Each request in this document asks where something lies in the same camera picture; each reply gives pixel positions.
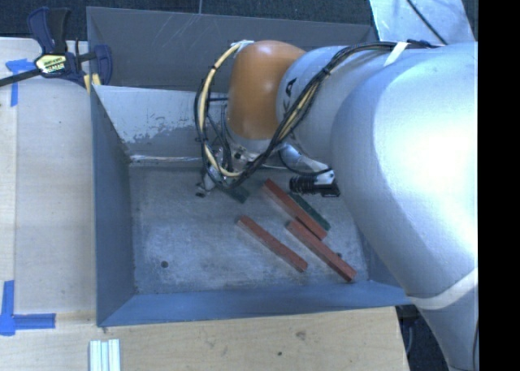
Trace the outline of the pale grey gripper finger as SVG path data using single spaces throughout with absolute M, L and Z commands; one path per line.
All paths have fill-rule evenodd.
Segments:
M 199 197 L 206 197 L 216 188 L 215 182 L 204 171 L 201 173 L 200 181 L 197 183 L 196 195 Z

